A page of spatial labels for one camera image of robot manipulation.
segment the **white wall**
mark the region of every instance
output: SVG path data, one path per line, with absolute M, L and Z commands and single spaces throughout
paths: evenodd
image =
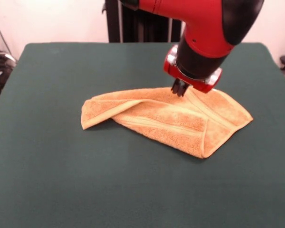
M 32 42 L 108 42 L 104 2 L 0 0 L 0 29 L 15 57 Z M 1 39 L 0 47 L 6 50 Z
M 245 42 L 262 42 L 276 63 L 285 55 L 285 0 L 265 0 L 255 24 Z
M 104 1 L 0 0 L 0 28 L 16 57 L 31 42 L 107 42 Z M 264 43 L 278 63 L 285 54 L 285 0 L 265 0 L 244 41 Z

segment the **green table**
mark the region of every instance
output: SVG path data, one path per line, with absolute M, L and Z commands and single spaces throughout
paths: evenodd
M 30 44 L 0 98 L 0 228 L 285 228 L 285 79 L 241 44 L 217 89 L 254 121 L 199 160 L 109 120 L 94 95 L 171 86 L 171 44 Z

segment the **red robot arm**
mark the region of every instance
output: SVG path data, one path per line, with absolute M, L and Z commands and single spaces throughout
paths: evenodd
M 183 96 L 189 85 L 207 93 L 220 79 L 220 65 L 248 33 L 264 0 L 121 0 L 132 8 L 179 19 L 186 27 L 168 53 L 164 70 Z

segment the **black cable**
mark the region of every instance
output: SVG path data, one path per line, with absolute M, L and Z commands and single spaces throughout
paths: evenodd
M 6 41 L 5 41 L 5 39 L 4 39 L 3 35 L 2 35 L 1 30 L 0 30 L 0 36 L 1 36 L 1 38 L 2 38 L 2 40 L 4 42 L 4 44 L 5 44 L 6 48 L 8 49 L 9 53 L 11 54 L 10 48 L 9 48 L 8 44 L 6 43 Z

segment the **orange towel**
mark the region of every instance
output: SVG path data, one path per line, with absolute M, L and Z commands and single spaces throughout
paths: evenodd
M 170 88 L 107 93 L 85 101 L 85 130 L 112 118 L 148 138 L 198 158 L 207 158 L 253 118 L 229 95 L 190 87 L 184 97 Z

